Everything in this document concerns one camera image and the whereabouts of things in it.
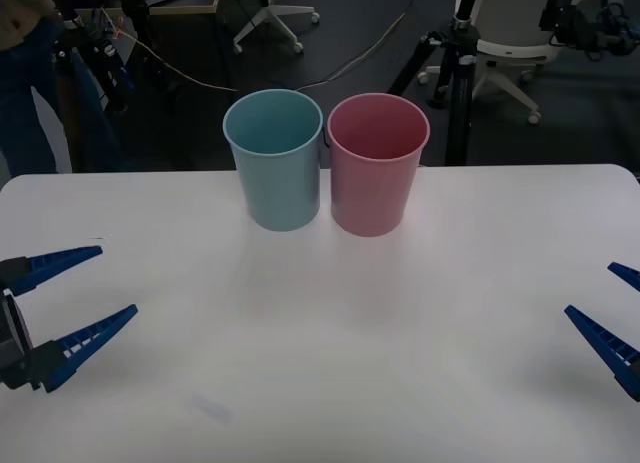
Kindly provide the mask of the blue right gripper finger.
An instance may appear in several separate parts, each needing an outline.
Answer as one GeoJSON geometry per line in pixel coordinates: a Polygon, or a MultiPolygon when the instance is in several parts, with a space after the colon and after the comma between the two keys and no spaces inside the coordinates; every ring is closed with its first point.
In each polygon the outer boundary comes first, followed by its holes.
{"type": "Polygon", "coordinates": [[[640,272],[617,262],[612,262],[607,269],[634,289],[640,289],[640,272]]]}
{"type": "Polygon", "coordinates": [[[564,313],[611,370],[614,379],[639,401],[639,350],[620,339],[572,305],[564,313]]]}

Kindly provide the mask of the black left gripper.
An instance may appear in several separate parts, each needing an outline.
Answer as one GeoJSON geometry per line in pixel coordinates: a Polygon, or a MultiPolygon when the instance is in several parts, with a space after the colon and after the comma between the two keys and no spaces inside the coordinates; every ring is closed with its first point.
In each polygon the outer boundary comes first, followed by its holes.
{"type": "MultiPolygon", "coordinates": [[[[78,247],[1,262],[1,289],[20,296],[40,284],[103,253],[101,246],[78,247]]],[[[66,383],[136,314],[132,304],[113,315],[36,347],[11,294],[1,294],[1,383],[9,389],[43,386],[51,393],[66,383]]]]}

